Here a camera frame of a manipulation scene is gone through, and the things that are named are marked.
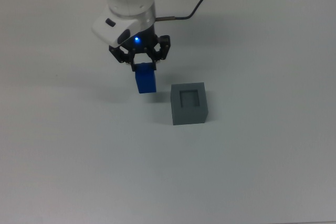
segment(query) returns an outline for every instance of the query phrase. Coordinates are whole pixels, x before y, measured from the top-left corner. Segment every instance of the table surface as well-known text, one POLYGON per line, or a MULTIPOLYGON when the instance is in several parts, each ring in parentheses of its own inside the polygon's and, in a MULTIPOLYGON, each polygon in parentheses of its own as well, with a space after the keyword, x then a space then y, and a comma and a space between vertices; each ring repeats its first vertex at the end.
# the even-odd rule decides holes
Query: table surface
POLYGON ((206 0, 158 23, 172 48, 145 95, 90 31, 105 4, 0 0, 2 223, 336 219, 336 0, 206 0), (191 82, 208 120, 173 126, 170 86, 191 82))

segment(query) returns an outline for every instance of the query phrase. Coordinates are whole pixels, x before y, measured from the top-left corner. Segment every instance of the gray box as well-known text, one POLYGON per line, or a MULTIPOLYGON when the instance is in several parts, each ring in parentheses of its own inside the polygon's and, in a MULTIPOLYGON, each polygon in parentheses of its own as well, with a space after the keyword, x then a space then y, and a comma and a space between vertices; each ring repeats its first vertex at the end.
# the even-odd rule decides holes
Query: gray box
POLYGON ((204 83, 173 84, 171 105, 174 125, 205 123, 208 105, 204 83))

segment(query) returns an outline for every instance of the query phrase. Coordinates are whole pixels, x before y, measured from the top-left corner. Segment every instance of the blue cube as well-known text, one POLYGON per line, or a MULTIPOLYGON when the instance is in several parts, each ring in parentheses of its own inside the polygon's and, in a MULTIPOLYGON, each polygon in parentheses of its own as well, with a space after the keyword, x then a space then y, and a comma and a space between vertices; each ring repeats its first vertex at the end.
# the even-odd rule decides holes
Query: blue cube
POLYGON ((155 73, 152 63, 136 64, 135 79, 140 94, 156 93, 155 73))

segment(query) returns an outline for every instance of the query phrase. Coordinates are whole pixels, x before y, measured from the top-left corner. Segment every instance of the cable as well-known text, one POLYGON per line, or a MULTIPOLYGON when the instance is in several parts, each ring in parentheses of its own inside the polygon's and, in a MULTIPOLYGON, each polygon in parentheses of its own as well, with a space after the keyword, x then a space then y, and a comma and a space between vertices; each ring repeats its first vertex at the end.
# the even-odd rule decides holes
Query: cable
POLYGON ((204 0, 200 0, 196 7, 194 8, 194 10, 190 13, 189 16, 186 17, 175 17, 175 16, 170 16, 170 17, 160 17, 160 18, 156 18, 155 21, 156 22, 160 22, 160 21, 168 21, 168 20, 186 20, 186 19, 190 19, 192 16, 194 16, 195 12, 197 11, 197 9, 199 8, 199 6, 201 5, 201 3, 204 0))

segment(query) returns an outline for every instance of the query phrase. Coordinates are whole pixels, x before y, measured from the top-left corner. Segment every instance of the blue led light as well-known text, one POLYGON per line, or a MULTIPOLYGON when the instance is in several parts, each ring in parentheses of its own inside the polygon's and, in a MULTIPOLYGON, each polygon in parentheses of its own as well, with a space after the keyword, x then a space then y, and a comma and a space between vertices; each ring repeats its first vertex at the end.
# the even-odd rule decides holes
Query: blue led light
POLYGON ((134 42, 137 43, 137 44, 139 44, 139 43, 141 42, 141 40, 140 40, 139 37, 135 37, 135 38, 134 38, 134 42))

